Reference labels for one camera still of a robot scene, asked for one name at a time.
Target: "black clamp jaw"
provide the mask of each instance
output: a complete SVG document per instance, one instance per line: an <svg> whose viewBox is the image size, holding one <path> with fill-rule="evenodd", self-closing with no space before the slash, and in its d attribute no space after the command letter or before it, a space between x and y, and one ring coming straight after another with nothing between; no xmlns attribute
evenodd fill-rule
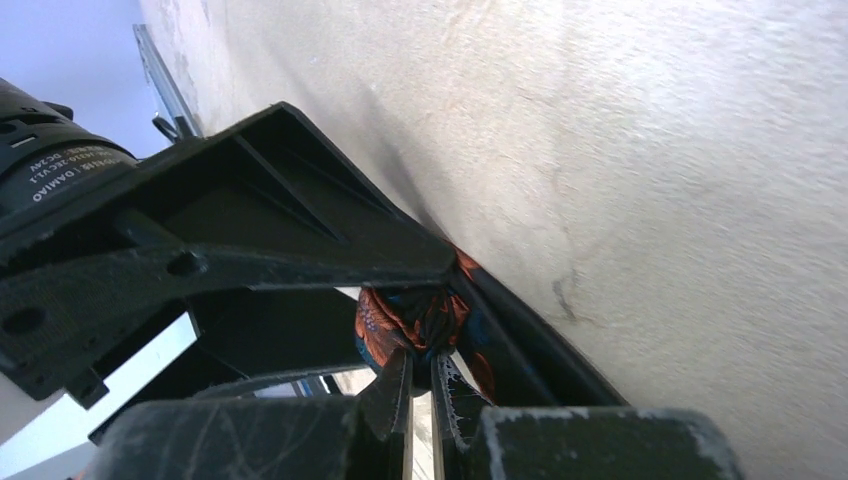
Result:
<svg viewBox="0 0 848 480"><path fill-rule="evenodd" d="M333 287L438 285L454 262L291 105L138 162L0 82L0 372L88 408L183 311L199 337L169 367L192 380L131 401L92 478L407 478L406 352L358 397L183 399L361 367ZM475 283L520 388L493 405L432 361L439 478L740 477L708 420L627 407L496 279Z"/></svg>

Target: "white wall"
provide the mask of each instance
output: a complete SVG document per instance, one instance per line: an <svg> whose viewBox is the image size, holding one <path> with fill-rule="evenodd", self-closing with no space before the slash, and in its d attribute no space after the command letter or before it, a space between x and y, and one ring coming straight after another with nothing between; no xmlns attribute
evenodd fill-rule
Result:
<svg viewBox="0 0 848 480"><path fill-rule="evenodd" d="M848 472L848 4L145 0L209 130L301 106L633 402Z"/></svg>
<svg viewBox="0 0 848 480"><path fill-rule="evenodd" d="M138 0L3 2L0 76L30 95L74 109L92 133L146 157L168 146L132 25Z"/></svg>

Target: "screw hole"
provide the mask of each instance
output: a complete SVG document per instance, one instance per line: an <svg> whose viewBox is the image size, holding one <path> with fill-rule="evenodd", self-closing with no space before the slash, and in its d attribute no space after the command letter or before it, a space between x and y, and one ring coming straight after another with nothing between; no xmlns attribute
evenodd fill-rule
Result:
<svg viewBox="0 0 848 480"><path fill-rule="evenodd" d="M9 335L24 335L37 330L47 318L40 308L26 308L3 320L3 331Z"/></svg>
<svg viewBox="0 0 848 480"><path fill-rule="evenodd" d="M85 345L83 345L82 348L84 350L89 350L92 347L94 347L95 345L97 345L97 341L98 341L98 339L97 339L96 336L95 337L89 337L89 339L85 341Z"/></svg>
<svg viewBox="0 0 848 480"><path fill-rule="evenodd" d="M168 273L175 277L193 277L205 272L209 266L206 260L191 252L186 252L171 260L167 266Z"/></svg>
<svg viewBox="0 0 848 480"><path fill-rule="evenodd" d="M92 393L94 393L94 385L86 385L85 388L80 390L80 398L89 397Z"/></svg>

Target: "dark stain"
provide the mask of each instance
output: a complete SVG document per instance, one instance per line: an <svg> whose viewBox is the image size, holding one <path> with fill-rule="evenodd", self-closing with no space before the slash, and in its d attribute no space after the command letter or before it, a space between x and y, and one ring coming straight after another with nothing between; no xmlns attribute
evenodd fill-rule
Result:
<svg viewBox="0 0 848 480"><path fill-rule="evenodd" d="M566 317L570 322L576 322L577 316L574 315L574 311L571 309L571 305L568 304L568 301L565 299L565 292L563 289L563 279L557 279L551 282L551 287L553 288L554 295L557 297L557 303L562 307L562 310L565 312Z"/></svg>

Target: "orange patterned fabric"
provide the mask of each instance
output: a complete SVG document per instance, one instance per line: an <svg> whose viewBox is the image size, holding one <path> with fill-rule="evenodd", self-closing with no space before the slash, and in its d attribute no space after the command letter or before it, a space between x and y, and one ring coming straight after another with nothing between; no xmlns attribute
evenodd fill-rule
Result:
<svg viewBox="0 0 848 480"><path fill-rule="evenodd" d="M472 279L480 265L456 249L454 275ZM466 327L471 320L471 328ZM376 372L392 352L403 348L413 354L413 383L427 388L429 361L438 353L457 348L465 359L481 393L494 401L495 379L485 355L487 345L481 312L448 285L406 289L363 288L356 310L356 344L359 353Z"/></svg>

